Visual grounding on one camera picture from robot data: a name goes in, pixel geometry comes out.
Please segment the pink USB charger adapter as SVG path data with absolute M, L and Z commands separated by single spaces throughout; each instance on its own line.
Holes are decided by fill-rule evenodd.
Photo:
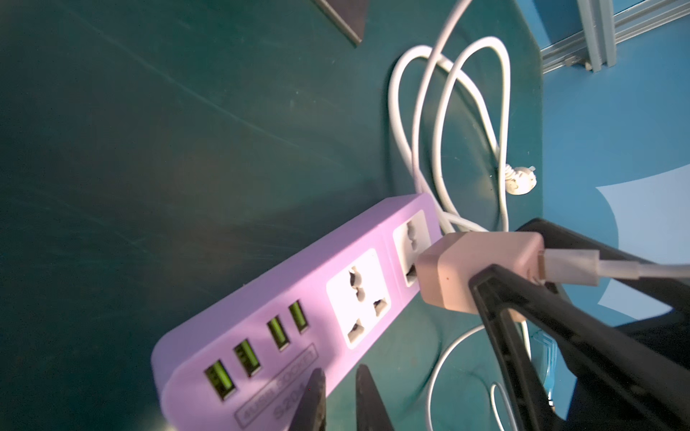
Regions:
M 531 286 L 541 281 L 539 255 L 546 248 L 539 233 L 449 233 L 415 262 L 425 303 L 454 312 L 477 314 L 470 280 L 496 264 Z

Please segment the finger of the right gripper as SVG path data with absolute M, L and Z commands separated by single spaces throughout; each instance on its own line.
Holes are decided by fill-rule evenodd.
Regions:
M 541 279 L 552 283 L 596 287 L 611 278 L 689 314 L 689 266 L 662 265 L 602 244 L 542 218 L 519 228 L 539 233 L 544 247 L 539 257 Z
M 519 430 L 687 430 L 689 286 L 643 278 L 632 286 L 671 312 L 619 327 L 585 314 L 521 276 L 492 265 L 470 291 L 499 361 Z M 549 334 L 577 377 L 567 418 L 559 418 L 510 313 Z

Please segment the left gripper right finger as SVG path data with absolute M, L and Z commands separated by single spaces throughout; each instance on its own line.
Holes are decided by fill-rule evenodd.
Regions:
M 361 364 L 356 372 L 357 431 L 394 431 L 369 368 Z

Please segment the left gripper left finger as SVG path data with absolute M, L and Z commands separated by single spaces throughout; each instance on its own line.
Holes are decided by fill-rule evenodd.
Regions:
M 289 425 L 289 431 L 324 431 L 326 429 L 326 377 L 316 368 Z

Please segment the purple power strip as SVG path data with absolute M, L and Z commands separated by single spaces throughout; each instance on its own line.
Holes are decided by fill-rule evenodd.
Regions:
M 335 388 L 417 296 L 431 196 L 384 199 L 174 328 L 151 365 L 177 430 L 285 430 L 310 375 Z

